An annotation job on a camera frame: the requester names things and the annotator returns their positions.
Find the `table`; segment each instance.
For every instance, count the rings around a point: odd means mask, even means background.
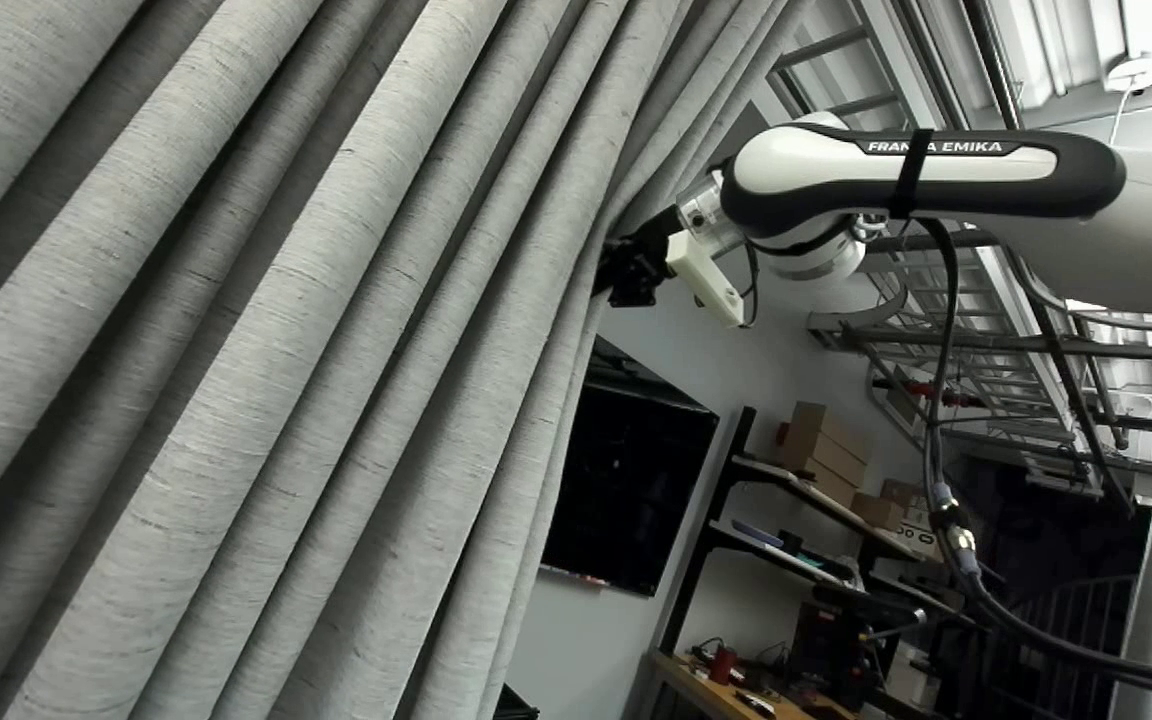
[[[691,708],[700,708],[712,720],[764,720],[755,708],[737,699],[731,684],[717,684],[702,671],[694,671],[691,665],[653,651],[655,674],[678,692]],[[776,697],[776,692],[755,692],[776,708],[776,720],[811,720],[811,713],[804,713],[800,702]]]

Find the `fabric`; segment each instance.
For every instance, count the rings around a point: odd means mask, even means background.
[[[776,19],[0,0],[0,717],[493,717],[598,245]]]

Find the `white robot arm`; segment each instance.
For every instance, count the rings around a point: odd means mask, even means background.
[[[709,182],[646,219],[616,252],[658,252],[621,274],[604,271],[612,302],[644,302],[663,274],[749,325],[749,302],[717,254],[737,241],[776,245],[800,274],[860,262],[863,211],[931,217],[1097,217],[1125,193],[1125,160],[1089,137],[1065,133],[842,133],[829,114],[753,137]]]

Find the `black screen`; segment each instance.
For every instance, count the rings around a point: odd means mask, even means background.
[[[653,596],[717,414],[584,388],[542,565]]]

